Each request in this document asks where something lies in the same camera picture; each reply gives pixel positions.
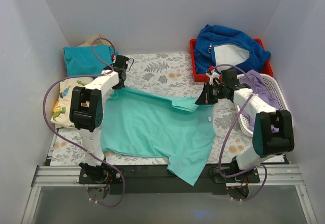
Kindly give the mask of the mint green t shirt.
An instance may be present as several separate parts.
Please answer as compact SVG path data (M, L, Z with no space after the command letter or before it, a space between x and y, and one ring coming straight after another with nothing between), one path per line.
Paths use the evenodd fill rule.
M167 169L195 185L214 138L213 106L191 97L164 97L125 87L105 103L101 132L103 152L168 158Z

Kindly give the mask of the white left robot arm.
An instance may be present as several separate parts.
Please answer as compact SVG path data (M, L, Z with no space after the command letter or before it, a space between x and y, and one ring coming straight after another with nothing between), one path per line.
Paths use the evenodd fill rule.
M118 55L111 68L105 67L92 82L72 90L70 121L79 131L81 146L87 153L84 165L94 167L90 176L96 183L103 183L108 177L107 169L101 166L105 159L100 143L103 101L105 96L124 87L128 62L128 57Z

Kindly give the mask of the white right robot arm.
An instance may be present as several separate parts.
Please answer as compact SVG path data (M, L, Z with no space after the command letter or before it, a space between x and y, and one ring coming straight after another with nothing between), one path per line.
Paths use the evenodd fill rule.
M240 107L237 118L242 112L254 118L252 146L232 159L229 175L219 171L222 177L241 182L249 171L265 160L293 151L295 143L291 113L264 102L254 82L240 82L237 70L238 67L230 66L218 74L215 67L210 67L206 72L209 82L204 84L196 104L214 105L221 99L228 99Z

